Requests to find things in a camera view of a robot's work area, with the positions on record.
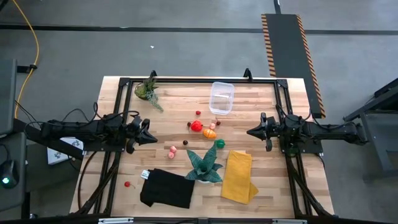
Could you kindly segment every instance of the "computer mouse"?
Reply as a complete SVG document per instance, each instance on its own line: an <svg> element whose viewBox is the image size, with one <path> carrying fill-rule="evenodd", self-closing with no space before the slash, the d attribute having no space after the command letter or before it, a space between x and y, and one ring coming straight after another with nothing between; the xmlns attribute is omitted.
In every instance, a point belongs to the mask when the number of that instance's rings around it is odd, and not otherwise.
<svg viewBox="0 0 398 224"><path fill-rule="evenodd" d="M0 184L5 189L14 188L19 182L17 164L14 160L7 160L0 165Z"/></svg>

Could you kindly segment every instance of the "orange and black striped ramp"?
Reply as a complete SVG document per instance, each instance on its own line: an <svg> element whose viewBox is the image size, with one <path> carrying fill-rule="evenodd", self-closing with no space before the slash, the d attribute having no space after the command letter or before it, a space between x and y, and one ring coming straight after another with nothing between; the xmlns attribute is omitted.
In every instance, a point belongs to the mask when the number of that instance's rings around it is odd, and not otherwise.
<svg viewBox="0 0 398 224"><path fill-rule="evenodd" d="M261 21L270 75L303 78L314 117L324 118L325 109L300 16L263 14Z"/></svg>

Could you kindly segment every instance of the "succulent plant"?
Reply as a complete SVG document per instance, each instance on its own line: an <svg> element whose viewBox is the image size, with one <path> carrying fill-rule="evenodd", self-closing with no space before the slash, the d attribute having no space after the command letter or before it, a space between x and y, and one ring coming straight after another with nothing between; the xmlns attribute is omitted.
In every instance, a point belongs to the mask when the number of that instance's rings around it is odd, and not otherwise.
<svg viewBox="0 0 398 224"><path fill-rule="evenodd" d="M212 183L222 182L223 180L217 174L217 170L223 165L215 163L216 161L216 144L206 152L202 159L191 150L187 150L188 157L191 160L193 170L185 177L188 180L202 180Z"/></svg>
<svg viewBox="0 0 398 224"><path fill-rule="evenodd" d="M154 90L157 86L154 86L156 83L156 79L154 77L149 77L145 79L142 83L136 86L134 93L142 100L148 100L153 106L155 106L158 110L163 112L163 108L157 103L158 97Z"/></svg>

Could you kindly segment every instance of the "concrete floor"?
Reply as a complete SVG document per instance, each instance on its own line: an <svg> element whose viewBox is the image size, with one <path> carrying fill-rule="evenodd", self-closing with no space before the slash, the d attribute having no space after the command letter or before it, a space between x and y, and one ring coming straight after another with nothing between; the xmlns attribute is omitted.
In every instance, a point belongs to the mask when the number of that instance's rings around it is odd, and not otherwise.
<svg viewBox="0 0 398 224"><path fill-rule="evenodd" d="M260 14L274 13L272 0L19 0L33 24L137 27L261 28ZM394 0L280 0L282 13L300 14L306 29L396 30ZM12 2L0 22L20 22ZM240 77L246 67L268 77L262 34L38 31L39 69L22 105L38 120L62 119L81 108L88 114L105 75L203 75ZM310 35L326 119L342 117L397 77L398 36ZM32 63L29 31L0 30L0 58ZM18 85L24 79L18 75ZM398 222L397 182L365 184L378 169L374 149L323 141L326 175L335 213L344 218ZM69 212L76 179L32 194L32 211L41 216ZM0 213L17 218L18 209Z"/></svg>

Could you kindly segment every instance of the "black cloth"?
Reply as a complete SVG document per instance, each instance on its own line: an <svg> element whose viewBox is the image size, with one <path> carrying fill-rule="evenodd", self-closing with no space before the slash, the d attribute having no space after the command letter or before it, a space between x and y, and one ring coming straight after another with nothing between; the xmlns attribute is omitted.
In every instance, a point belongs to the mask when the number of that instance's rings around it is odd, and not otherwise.
<svg viewBox="0 0 398 224"><path fill-rule="evenodd" d="M154 169L148 170L149 176L145 180L140 194L142 203L152 206L154 202L189 208L193 192L194 180L170 172Z"/></svg>

